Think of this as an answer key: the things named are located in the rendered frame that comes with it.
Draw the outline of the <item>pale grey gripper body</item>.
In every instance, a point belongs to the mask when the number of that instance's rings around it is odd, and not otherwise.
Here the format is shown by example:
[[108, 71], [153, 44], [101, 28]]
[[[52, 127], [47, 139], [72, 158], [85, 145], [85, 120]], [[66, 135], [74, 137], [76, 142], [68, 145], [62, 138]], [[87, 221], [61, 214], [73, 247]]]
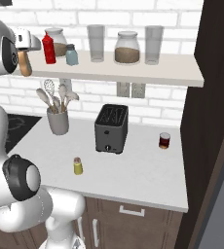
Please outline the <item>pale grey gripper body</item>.
[[17, 49], [21, 51], [40, 51], [41, 42], [28, 30], [19, 30], [17, 32]]

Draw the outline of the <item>yellow shaker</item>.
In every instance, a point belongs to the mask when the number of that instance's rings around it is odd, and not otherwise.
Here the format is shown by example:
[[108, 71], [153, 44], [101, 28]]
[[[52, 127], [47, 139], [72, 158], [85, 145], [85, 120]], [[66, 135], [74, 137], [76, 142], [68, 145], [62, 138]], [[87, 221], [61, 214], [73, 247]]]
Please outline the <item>yellow shaker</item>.
[[74, 173], [76, 175], [81, 175], [83, 173], [83, 165], [81, 159], [76, 157], [73, 161]]

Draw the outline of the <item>dark red condiment bottle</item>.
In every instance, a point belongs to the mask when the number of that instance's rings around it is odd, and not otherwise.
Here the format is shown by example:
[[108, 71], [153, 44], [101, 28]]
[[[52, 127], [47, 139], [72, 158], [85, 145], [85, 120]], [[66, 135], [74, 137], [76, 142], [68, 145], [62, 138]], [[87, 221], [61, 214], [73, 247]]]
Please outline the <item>dark red condiment bottle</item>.
[[167, 132], [162, 132], [159, 139], [159, 147], [162, 149], [167, 149], [169, 146], [170, 134]]

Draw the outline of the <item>tall dark brown cabinet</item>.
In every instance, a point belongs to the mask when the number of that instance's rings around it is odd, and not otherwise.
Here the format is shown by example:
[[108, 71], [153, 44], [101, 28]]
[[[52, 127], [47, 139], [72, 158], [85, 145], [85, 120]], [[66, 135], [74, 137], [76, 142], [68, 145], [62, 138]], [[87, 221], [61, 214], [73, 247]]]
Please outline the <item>tall dark brown cabinet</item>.
[[181, 141], [189, 209], [175, 249], [195, 249], [224, 163], [224, 0], [205, 0], [194, 57], [202, 88], [187, 89]]

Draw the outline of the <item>brown cabinet door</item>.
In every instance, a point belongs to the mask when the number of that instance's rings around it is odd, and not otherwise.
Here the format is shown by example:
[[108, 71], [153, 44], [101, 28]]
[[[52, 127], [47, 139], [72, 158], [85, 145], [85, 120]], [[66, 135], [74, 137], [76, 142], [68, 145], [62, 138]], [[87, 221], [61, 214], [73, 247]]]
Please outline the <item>brown cabinet door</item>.
[[60, 238], [59, 232], [59, 227], [48, 230], [45, 223], [25, 231], [0, 231], [0, 249], [39, 249], [49, 236]]
[[[174, 249], [182, 219], [173, 227], [106, 223], [97, 211], [98, 199], [86, 198], [92, 249]], [[93, 219], [98, 219], [98, 248], [93, 243]]]

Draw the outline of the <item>brown wooden rounded object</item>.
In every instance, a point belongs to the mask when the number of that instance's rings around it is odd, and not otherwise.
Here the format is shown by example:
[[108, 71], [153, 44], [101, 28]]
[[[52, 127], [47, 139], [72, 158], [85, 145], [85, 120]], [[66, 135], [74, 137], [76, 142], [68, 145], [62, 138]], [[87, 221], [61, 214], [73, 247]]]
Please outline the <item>brown wooden rounded object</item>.
[[19, 70], [22, 76], [29, 77], [32, 74], [32, 68], [26, 51], [19, 51]]

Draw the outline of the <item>slotted skimmer spoon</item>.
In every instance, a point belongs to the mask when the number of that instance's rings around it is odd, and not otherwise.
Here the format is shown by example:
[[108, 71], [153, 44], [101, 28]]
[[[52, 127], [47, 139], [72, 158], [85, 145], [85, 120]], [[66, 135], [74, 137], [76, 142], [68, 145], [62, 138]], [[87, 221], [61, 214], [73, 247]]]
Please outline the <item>slotted skimmer spoon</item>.
[[44, 89], [47, 92], [47, 94], [51, 97], [53, 101], [53, 113], [57, 113], [57, 108], [54, 103], [54, 93], [55, 93], [55, 84], [51, 79], [47, 79], [44, 81]]

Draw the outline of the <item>pale spatula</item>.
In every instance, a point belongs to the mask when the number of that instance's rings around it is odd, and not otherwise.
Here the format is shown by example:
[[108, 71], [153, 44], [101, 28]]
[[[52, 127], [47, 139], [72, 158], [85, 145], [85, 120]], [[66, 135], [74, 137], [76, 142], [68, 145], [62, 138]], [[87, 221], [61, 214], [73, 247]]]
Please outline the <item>pale spatula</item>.
[[66, 96], [66, 92], [67, 92], [66, 86], [64, 84], [60, 84], [58, 87], [58, 94], [59, 94], [60, 99], [61, 99], [61, 111], [62, 112], [65, 111], [64, 99]]

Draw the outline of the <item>tall clear glass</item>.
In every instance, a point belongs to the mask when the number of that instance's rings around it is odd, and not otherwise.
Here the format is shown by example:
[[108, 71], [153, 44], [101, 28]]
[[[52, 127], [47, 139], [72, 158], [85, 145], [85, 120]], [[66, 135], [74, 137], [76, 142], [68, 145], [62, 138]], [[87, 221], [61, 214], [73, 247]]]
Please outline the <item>tall clear glass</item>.
[[145, 27], [145, 63], [157, 65], [163, 42], [164, 28], [161, 25]]
[[90, 55], [92, 62], [102, 62], [104, 60], [104, 33], [105, 26], [101, 24], [91, 24], [87, 26]]

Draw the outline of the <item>grey utensil pot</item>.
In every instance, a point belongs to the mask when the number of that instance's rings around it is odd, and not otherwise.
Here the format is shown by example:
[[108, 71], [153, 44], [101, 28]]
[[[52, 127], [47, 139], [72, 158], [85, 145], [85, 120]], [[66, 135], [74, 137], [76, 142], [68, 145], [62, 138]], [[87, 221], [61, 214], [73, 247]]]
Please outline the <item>grey utensil pot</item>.
[[54, 135], [64, 135], [69, 130], [68, 113], [54, 114], [50, 108], [47, 109], [47, 117], [50, 129]]

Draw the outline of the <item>black hob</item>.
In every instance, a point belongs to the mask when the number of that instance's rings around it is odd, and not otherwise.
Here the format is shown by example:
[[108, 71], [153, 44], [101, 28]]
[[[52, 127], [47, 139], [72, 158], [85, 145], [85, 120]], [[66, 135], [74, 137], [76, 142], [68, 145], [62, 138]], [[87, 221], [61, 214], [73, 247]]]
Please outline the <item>black hob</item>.
[[9, 114], [9, 126], [5, 146], [6, 153], [9, 153], [40, 120], [40, 117]]

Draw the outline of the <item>dark grey toaster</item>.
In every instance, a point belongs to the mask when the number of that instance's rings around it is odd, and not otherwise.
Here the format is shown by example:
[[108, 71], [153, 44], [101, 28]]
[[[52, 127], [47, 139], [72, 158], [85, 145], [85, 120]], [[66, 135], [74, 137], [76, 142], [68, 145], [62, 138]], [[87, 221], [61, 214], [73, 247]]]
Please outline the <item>dark grey toaster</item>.
[[129, 107], [104, 104], [94, 122], [95, 149], [121, 154], [128, 135]]

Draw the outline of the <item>brown drawer front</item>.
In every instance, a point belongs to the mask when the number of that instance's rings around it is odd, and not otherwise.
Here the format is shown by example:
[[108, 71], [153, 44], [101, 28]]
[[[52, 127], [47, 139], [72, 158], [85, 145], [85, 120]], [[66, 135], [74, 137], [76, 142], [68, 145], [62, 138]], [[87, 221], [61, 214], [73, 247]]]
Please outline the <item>brown drawer front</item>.
[[[134, 224], [134, 225], [151, 225], [154, 227], [174, 226], [182, 219], [180, 212], [165, 210], [160, 208], [123, 203], [105, 199], [98, 199], [97, 211], [106, 223], [111, 224]], [[126, 209], [139, 211], [145, 209], [145, 217], [137, 217], [119, 213], [120, 205], [124, 205]]]

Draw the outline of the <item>grey wall outlet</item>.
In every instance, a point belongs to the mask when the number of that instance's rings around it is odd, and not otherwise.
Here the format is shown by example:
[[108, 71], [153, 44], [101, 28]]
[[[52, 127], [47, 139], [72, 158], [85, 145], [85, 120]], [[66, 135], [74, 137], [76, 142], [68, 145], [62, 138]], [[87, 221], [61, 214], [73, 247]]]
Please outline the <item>grey wall outlet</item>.
[[131, 84], [131, 97], [144, 98], [145, 97], [145, 84], [132, 83]]
[[129, 97], [130, 96], [130, 83], [117, 83], [117, 95], [120, 97]]
[[72, 84], [70, 79], [59, 79], [59, 92], [71, 92]]

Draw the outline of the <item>cream wall shelf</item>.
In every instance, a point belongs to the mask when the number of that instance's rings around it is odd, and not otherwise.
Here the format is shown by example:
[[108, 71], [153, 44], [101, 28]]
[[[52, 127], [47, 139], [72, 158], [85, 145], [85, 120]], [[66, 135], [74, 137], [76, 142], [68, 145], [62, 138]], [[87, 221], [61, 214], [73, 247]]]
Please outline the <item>cream wall shelf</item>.
[[47, 64], [42, 51], [29, 52], [32, 77], [112, 81], [202, 88], [204, 78], [192, 55], [162, 54], [157, 65], [141, 60], [133, 65], [114, 62], [114, 54], [104, 53], [103, 62], [91, 62], [88, 51], [79, 51], [79, 64], [69, 66], [64, 57]]

